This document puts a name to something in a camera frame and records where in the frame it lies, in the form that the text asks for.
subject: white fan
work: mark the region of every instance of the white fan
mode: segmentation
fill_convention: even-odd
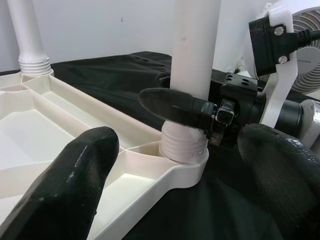
[[[295,32],[305,29],[320,30],[320,0],[279,0],[268,3],[257,19],[263,18],[268,11],[283,5],[289,5],[291,8]],[[244,64],[251,77],[258,78],[253,54],[248,51],[252,52],[250,38],[243,54]],[[292,88],[305,94],[320,89],[320,40],[298,49],[296,54],[298,76]]]

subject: white plastic base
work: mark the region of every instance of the white plastic base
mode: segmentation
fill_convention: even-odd
[[[64,146],[84,131],[108,126],[120,153],[106,180],[88,239],[120,240],[170,189],[201,178],[198,163],[159,156],[161,133],[58,80],[0,76],[0,224]]]

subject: fan grille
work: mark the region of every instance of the fan grille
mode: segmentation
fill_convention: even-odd
[[[320,10],[301,13],[293,17],[295,32],[305,29],[320,30]],[[313,41],[310,47],[320,50],[320,40]],[[310,93],[320,88],[320,63],[307,73],[299,73],[292,88],[301,93]]]

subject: white pipe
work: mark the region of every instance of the white pipe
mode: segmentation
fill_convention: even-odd
[[[176,0],[170,88],[207,100],[221,0]],[[203,131],[166,121],[160,153],[179,163],[208,157]]]
[[[7,0],[18,42],[21,74],[48,74],[51,66],[45,54],[32,0]]]

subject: white background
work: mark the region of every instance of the white background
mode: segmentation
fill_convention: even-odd
[[[248,22],[267,1],[221,1],[213,67],[226,71],[237,66]],[[169,55],[172,52],[174,0],[33,0],[33,3],[43,47],[52,63],[139,51]],[[0,0],[0,72],[18,69],[18,56],[7,0]]]

